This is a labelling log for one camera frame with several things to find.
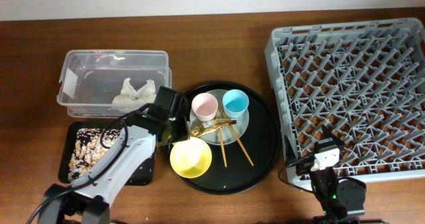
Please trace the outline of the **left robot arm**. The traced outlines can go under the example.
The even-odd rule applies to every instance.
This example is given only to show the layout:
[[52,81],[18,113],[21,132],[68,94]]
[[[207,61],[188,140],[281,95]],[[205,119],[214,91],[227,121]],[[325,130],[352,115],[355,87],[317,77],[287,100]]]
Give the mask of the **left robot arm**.
[[28,219],[31,223],[64,223],[65,215],[82,223],[109,223],[110,207],[134,171],[152,157],[157,146],[189,139],[186,116],[158,119],[137,111],[118,118],[123,128],[116,143],[82,177],[67,187],[53,184]]

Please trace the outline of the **food scraps and rice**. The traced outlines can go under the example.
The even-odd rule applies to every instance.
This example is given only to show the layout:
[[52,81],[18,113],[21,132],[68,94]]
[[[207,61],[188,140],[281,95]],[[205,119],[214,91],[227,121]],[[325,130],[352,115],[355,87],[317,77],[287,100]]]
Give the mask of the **food scraps and rice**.
[[104,132],[101,128],[81,128],[77,130],[76,140],[73,141],[72,155],[68,163],[68,181],[73,181],[84,175],[103,157],[120,135],[120,130],[107,130],[100,143]]

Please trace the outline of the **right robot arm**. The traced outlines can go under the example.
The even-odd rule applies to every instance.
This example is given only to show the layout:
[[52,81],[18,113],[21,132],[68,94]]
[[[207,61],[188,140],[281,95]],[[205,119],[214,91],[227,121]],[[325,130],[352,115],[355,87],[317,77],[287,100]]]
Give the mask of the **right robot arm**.
[[314,145],[313,165],[308,168],[314,196],[320,202],[323,216],[313,218],[314,223],[360,223],[365,214],[366,184],[352,177],[338,177],[334,167],[341,158],[345,142],[322,126],[324,139]]

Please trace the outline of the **white napkin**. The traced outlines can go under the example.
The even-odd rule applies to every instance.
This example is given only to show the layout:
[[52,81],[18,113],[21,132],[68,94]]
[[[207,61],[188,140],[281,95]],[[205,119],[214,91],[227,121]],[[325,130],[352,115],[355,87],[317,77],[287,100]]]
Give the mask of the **white napkin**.
[[120,94],[112,100],[112,106],[124,113],[137,110],[145,104],[151,104],[156,98],[156,89],[153,80],[147,80],[147,83],[138,90],[130,84],[130,80],[131,78],[124,80]]

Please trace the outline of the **gold foil wrapper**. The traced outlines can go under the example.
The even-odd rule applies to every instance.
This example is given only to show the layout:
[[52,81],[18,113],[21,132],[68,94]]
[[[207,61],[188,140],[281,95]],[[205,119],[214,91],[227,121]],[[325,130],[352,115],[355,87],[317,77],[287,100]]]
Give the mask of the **gold foil wrapper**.
[[236,124],[236,120],[231,120],[229,118],[216,118],[192,127],[190,135],[191,137],[199,138],[233,124]]

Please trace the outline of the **yellow bowl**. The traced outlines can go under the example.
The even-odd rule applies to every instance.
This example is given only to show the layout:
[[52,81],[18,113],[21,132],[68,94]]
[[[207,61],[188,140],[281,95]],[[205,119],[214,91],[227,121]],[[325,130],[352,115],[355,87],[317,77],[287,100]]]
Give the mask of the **yellow bowl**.
[[200,138],[189,138],[174,144],[169,161],[177,175],[188,179],[200,177],[211,166],[211,148]]

